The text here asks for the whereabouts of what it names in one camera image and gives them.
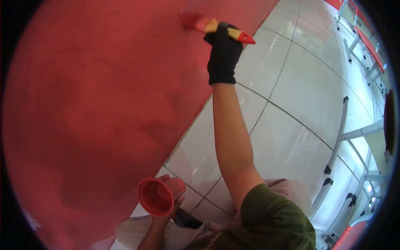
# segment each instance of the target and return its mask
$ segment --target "shirt sleeve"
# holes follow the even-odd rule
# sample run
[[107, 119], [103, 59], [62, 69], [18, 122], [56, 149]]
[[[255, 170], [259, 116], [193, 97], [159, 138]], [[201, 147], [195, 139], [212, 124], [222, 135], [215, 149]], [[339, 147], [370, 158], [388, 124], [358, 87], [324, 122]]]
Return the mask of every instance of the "shirt sleeve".
[[245, 228], [265, 226], [305, 234], [315, 241], [314, 227], [302, 210], [266, 184], [258, 184], [248, 192], [240, 216]]

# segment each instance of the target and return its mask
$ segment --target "red painted wall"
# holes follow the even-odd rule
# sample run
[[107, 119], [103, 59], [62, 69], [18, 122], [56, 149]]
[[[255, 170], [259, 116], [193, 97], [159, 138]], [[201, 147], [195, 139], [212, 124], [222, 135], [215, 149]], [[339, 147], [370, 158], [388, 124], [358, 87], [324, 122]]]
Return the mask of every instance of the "red painted wall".
[[23, 34], [3, 107], [21, 206], [50, 249], [114, 234], [211, 94], [210, 46], [180, 8], [253, 34], [277, 0], [47, 0]]

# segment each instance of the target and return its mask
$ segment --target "gloved hand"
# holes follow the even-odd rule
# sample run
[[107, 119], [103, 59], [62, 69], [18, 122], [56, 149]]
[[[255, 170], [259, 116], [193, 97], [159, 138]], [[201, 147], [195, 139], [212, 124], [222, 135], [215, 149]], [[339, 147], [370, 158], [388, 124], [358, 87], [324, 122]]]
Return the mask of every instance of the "gloved hand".
[[235, 84], [234, 69], [239, 61], [240, 54], [243, 50], [243, 44], [228, 36], [227, 27], [237, 27], [220, 22], [217, 32], [208, 33], [204, 37], [204, 41], [212, 45], [210, 60], [207, 64], [210, 79], [208, 83], [231, 83]]

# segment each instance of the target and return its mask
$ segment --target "red paint cup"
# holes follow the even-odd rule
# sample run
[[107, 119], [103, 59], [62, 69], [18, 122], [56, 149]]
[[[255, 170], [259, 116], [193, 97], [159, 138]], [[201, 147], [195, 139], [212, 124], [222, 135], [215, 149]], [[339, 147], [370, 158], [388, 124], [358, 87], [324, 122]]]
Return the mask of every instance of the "red paint cup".
[[146, 178], [139, 183], [138, 195], [142, 207], [153, 216], [166, 216], [172, 212], [175, 201], [185, 192], [182, 179]]

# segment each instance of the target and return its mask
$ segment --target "red chair seat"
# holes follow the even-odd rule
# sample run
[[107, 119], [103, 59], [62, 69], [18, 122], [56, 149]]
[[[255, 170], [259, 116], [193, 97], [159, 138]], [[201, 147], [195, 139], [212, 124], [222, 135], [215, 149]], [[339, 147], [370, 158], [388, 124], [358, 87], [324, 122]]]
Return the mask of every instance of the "red chair seat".
[[365, 34], [357, 26], [354, 26], [354, 28], [357, 31], [358, 35], [360, 36], [360, 39], [362, 40], [362, 42], [365, 44], [368, 51], [371, 53], [372, 57], [375, 59], [376, 63], [378, 64], [378, 67], [384, 74], [385, 70], [383, 68], [382, 61], [380, 60], [378, 53], [375, 51], [374, 46], [372, 45], [370, 40], [365, 36]]

